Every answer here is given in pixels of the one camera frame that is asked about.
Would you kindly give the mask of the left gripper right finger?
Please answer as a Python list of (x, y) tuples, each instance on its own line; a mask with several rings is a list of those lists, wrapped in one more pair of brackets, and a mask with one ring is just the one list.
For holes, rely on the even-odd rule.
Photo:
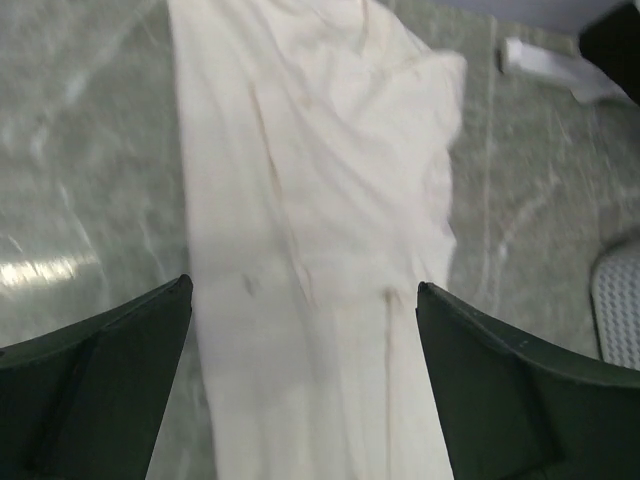
[(636, 479), (639, 373), (488, 316), (432, 283), (417, 324), (457, 479)]

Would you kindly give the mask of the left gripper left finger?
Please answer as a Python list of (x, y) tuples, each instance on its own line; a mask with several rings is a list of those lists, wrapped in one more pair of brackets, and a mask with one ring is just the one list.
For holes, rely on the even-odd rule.
[(1, 350), (4, 479), (143, 479), (183, 351), (182, 275)]

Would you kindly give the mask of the cream white t-shirt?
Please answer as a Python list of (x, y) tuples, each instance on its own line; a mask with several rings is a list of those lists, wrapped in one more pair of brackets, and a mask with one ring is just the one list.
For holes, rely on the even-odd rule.
[(449, 479), (415, 308), (445, 284), (466, 63), (375, 1), (173, 1), (222, 479)]

